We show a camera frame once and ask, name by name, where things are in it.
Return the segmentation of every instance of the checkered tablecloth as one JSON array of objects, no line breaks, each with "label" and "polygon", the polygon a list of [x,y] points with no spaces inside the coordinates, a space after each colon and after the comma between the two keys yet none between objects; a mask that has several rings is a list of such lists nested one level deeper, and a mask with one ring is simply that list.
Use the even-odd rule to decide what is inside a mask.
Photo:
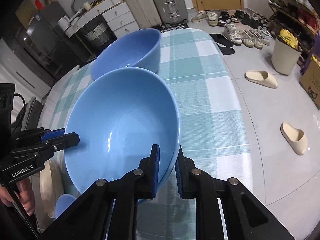
[{"label": "checkered tablecloth", "polygon": [[[91,65],[78,70],[65,84],[51,120],[52,130],[65,127],[75,102],[93,82]],[[249,143],[241,108],[211,37],[198,29],[163,33],[158,74],[179,105],[184,155],[211,176],[239,178],[252,190]],[[63,152],[57,152],[54,158],[61,168],[66,193],[77,195]],[[195,201],[179,198],[174,171],[156,199],[139,206],[137,228],[139,239],[196,238]]]}]

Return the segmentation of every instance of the laundry basket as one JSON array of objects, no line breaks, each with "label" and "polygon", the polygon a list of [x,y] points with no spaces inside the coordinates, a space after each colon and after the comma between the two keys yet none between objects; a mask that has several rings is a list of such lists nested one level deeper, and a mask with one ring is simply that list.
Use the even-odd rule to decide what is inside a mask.
[{"label": "laundry basket", "polygon": [[104,23],[100,23],[91,32],[88,32],[85,37],[95,48],[98,48],[109,40],[107,26]]},{"label": "laundry basket", "polygon": [[290,75],[301,55],[301,48],[294,49],[277,36],[272,53],[272,64],[279,73]]}]

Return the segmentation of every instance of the screw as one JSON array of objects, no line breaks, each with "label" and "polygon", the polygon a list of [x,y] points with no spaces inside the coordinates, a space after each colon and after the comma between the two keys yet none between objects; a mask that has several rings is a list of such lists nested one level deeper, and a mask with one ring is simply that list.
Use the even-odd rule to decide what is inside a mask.
[{"label": "screw", "polygon": [[106,183],[106,180],[105,180],[105,179],[98,179],[98,180],[96,181],[96,185],[97,185],[97,186],[103,186],[103,185],[105,185],[105,183]]},{"label": "screw", "polygon": [[134,175],[137,175],[137,176],[142,175],[142,173],[143,173],[143,170],[141,170],[141,169],[135,169],[135,170],[133,171],[133,174],[134,174]]},{"label": "screw", "polygon": [[191,171],[191,173],[194,174],[194,175],[199,175],[199,174],[201,174],[201,170],[199,170],[199,169],[193,169],[193,170]]},{"label": "screw", "polygon": [[237,185],[239,183],[239,180],[236,178],[230,178],[229,179],[230,184],[232,185]]}]

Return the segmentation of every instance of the gray suitcase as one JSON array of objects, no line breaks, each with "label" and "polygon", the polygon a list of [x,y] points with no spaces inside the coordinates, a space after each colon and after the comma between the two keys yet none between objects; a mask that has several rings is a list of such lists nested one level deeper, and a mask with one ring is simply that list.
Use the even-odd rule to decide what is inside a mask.
[{"label": "gray suitcase", "polygon": [[125,0],[141,29],[161,24],[161,19],[153,0]]},{"label": "gray suitcase", "polygon": [[188,23],[188,12],[184,0],[154,0],[165,27]]}]

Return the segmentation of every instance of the cardboard box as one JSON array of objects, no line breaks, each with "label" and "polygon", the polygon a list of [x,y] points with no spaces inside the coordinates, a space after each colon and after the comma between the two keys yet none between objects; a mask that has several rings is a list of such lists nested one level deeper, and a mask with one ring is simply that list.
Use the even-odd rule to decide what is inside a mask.
[{"label": "cardboard box", "polygon": [[33,5],[31,0],[24,0],[16,11],[16,16],[27,30],[30,19],[36,15],[38,9]]},{"label": "cardboard box", "polygon": [[300,78],[299,84],[304,88],[318,109],[320,109],[320,59],[313,55],[310,64]]}]

